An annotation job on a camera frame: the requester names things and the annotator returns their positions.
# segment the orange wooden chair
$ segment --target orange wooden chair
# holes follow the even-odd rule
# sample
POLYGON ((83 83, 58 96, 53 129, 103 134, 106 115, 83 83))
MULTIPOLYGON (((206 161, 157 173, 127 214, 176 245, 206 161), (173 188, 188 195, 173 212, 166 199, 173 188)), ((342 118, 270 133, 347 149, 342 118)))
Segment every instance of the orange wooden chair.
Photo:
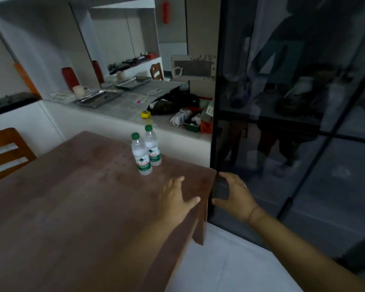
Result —
POLYGON ((16 171, 17 169, 23 167, 24 165, 27 165, 29 162, 36 159, 34 153, 30 150, 28 145, 24 142, 23 138, 20 136, 19 132, 16 131, 15 128, 7 128, 4 130, 0 130, 0 147, 12 143, 16 144, 17 148, 0 153, 0 166, 4 165, 5 163, 20 159, 22 157, 26 157, 27 162, 15 165, 13 167, 1 171, 0 179, 4 178, 10 173, 16 171))
POLYGON ((161 68, 160 63, 152 64, 151 67, 150 67, 150 73, 151 73, 151 77, 153 78, 153 80, 162 80, 162 81, 164 81, 162 68, 161 68))

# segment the plastic bottle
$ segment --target plastic bottle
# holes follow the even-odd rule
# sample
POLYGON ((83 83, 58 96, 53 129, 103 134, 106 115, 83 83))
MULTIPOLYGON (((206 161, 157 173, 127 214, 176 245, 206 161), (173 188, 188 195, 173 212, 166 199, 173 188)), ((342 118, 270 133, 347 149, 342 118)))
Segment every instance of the plastic bottle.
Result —
POLYGON ((142 175, 149 175, 153 171, 150 164, 150 158, 145 142, 139 137, 139 133, 131 134, 133 141, 131 142, 131 149, 138 166, 139 173, 142 175))
POLYGON ((145 143, 146 147, 149 150, 150 163, 153 166, 158 166, 161 164, 161 154, 160 149, 158 147, 158 138, 156 133, 153 131, 153 127, 151 125, 145 126, 146 134, 145 134, 145 143))

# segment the white wire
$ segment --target white wire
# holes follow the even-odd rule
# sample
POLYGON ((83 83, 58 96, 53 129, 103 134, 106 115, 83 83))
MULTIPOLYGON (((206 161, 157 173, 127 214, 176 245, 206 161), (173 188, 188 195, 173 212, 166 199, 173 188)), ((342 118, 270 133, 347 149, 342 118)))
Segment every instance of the white wire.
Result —
POLYGON ((173 124, 173 126, 177 128, 182 125, 191 114, 191 110, 187 108, 182 108, 178 113, 173 116, 173 118, 170 119, 170 122, 173 124))

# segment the white floor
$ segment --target white floor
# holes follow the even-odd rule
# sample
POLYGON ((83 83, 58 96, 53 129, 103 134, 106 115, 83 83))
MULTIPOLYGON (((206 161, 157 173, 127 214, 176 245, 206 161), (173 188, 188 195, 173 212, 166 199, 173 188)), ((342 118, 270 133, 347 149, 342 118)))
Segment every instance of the white floor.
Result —
POLYGON ((190 242, 167 292, 301 292, 274 255, 207 223, 204 246, 190 242))

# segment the metal tray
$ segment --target metal tray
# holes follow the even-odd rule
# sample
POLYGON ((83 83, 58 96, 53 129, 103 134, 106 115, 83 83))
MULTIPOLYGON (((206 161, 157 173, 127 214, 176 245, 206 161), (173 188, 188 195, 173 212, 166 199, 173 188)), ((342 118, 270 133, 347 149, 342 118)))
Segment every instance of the metal tray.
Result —
POLYGON ((84 107, 97 108, 121 96, 122 93, 121 90, 101 89, 76 100, 76 102, 84 107))
POLYGON ((150 81, 151 81, 151 77, 135 76, 135 77, 128 78, 127 80, 124 80, 122 82, 119 82, 119 83, 115 84, 115 86, 116 86, 116 88, 120 88, 123 90, 133 90, 150 81))

